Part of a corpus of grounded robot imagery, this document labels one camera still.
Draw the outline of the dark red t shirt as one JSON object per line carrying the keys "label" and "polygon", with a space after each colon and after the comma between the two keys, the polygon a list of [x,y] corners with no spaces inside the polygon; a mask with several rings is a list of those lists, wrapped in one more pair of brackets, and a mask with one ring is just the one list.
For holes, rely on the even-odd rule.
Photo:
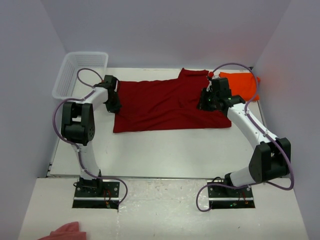
{"label": "dark red t shirt", "polygon": [[121,81],[122,107],[115,115],[113,133],[230,128],[231,121],[221,112],[197,108],[208,73],[182,68],[175,79]]}

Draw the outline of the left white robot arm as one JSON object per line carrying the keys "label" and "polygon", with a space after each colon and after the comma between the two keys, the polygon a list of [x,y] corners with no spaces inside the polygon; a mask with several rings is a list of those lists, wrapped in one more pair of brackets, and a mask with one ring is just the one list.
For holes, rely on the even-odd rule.
{"label": "left white robot arm", "polygon": [[83,99],[70,98],[62,104],[61,130],[63,141],[72,145],[80,167],[79,188],[97,197],[103,193],[101,170],[93,150],[95,136],[94,111],[105,105],[107,112],[119,113],[122,105],[117,93],[120,81],[113,75],[105,75],[101,83],[93,86]]}

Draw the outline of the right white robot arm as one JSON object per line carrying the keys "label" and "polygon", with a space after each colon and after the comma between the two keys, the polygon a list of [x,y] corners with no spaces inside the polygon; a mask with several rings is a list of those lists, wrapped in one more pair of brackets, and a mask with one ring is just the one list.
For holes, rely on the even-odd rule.
{"label": "right white robot arm", "polygon": [[270,183],[291,173],[291,143],[270,132],[249,110],[248,103],[233,95],[227,78],[207,78],[197,105],[199,110],[219,111],[235,124],[253,148],[246,167],[224,176],[223,191],[233,197],[241,187]]}

